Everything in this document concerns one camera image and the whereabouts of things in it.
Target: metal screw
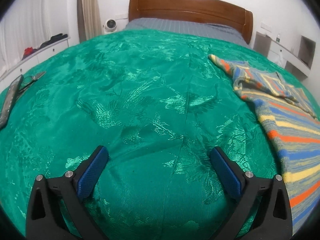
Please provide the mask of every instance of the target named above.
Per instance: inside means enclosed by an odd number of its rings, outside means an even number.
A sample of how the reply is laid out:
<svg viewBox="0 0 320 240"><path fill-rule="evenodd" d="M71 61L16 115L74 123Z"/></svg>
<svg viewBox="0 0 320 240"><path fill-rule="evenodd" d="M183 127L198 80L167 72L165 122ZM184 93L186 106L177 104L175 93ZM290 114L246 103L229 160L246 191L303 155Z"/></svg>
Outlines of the metal screw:
<svg viewBox="0 0 320 240"><path fill-rule="evenodd" d="M277 175L276 175L276 180L279 180L279 181L281 181L281 180L282 180L282 177L281 177L281 175L277 174Z"/></svg>
<svg viewBox="0 0 320 240"><path fill-rule="evenodd" d="M43 179L43 175L40 174L40 175L36 176L37 181L41 181L41 179Z"/></svg>
<svg viewBox="0 0 320 240"><path fill-rule="evenodd" d="M253 173L251 171L246 171L245 172L245 175L248 177L248 178L252 178L253 177Z"/></svg>
<svg viewBox="0 0 320 240"><path fill-rule="evenodd" d="M66 173L64 174L64 176L66 176L67 178L70 178L73 175L73 171L66 171Z"/></svg>

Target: white curtain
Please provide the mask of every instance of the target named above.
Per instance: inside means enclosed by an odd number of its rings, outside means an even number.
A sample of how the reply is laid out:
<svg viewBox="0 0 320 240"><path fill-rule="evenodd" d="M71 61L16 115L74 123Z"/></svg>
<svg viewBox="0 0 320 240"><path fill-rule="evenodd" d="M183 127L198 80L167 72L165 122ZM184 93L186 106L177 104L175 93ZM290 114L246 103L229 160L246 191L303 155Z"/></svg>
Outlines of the white curtain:
<svg viewBox="0 0 320 240"><path fill-rule="evenodd" d="M102 34L98 0L81 0L87 40Z"/></svg>
<svg viewBox="0 0 320 240"><path fill-rule="evenodd" d="M45 0L15 0L0 22L0 76L50 39Z"/></svg>

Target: blue gripper pad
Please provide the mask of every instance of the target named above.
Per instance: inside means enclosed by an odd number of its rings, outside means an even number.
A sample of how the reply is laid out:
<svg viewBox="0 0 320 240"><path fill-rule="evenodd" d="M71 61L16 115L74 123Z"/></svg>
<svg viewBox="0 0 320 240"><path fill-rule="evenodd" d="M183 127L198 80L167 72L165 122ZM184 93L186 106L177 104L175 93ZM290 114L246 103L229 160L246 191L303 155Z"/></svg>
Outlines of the blue gripper pad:
<svg viewBox="0 0 320 240"><path fill-rule="evenodd" d="M108 159L108 150L104 146L98 146L87 160L80 163L75 170L74 179L78 198L82 200L91 194Z"/></svg>
<svg viewBox="0 0 320 240"><path fill-rule="evenodd" d="M236 162L231 161L220 147L211 150L210 161L225 191L231 198L239 200L245 184L242 169Z"/></svg>

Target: striped blanket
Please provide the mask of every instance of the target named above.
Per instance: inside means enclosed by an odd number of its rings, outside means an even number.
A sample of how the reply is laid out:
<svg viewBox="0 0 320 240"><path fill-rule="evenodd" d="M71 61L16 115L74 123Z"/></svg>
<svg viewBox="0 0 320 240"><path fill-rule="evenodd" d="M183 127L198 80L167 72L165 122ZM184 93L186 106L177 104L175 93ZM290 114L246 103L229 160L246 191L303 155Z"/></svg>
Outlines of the striped blanket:
<svg viewBox="0 0 320 240"><path fill-rule="evenodd" d="M320 197L320 122L303 90L286 83L280 73L215 55L209 59L233 78L234 92L255 106L281 160L295 233Z"/></svg>

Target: wooden headboard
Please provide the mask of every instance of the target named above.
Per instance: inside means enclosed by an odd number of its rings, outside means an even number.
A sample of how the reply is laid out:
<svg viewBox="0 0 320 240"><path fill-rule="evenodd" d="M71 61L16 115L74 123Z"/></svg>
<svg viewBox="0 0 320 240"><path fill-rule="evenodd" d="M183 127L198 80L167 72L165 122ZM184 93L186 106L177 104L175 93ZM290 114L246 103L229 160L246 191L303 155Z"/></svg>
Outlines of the wooden headboard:
<svg viewBox="0 0 320 240"><path fill-rule="evenodd" d="M220 0L130 0L129 21L159 18L197 23L217 23L235 28L249 44L252 12Z"/></svg>

